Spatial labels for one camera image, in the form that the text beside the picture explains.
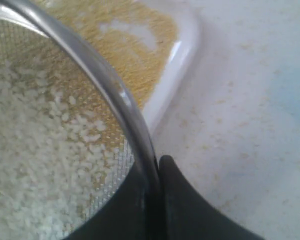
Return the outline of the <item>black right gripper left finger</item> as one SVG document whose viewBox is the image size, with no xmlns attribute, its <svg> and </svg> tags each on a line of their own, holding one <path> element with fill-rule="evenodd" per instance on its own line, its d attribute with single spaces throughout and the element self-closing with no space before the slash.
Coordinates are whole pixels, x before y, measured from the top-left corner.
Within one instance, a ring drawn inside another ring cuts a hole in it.
<svg viewBox="0 0 300 240">
<path fill-rule="evenodd" d="M 66 240 L 161 240 L 163 198 L 148 194 L 135 165 L 110 200 Z"/>
</svg>

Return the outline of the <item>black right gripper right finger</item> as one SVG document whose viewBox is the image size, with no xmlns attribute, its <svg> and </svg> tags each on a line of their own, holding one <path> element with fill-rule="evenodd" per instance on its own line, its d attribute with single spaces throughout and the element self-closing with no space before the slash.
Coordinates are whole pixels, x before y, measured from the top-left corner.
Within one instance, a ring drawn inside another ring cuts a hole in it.
<svg viewBox="0 0 300 240">
<path fill-rule="evenodd" d="M 170 155 L 160 158 L 159 174 L 168 240 L 262 239 L 210 205 L 191 186 Z"/>
</svg>

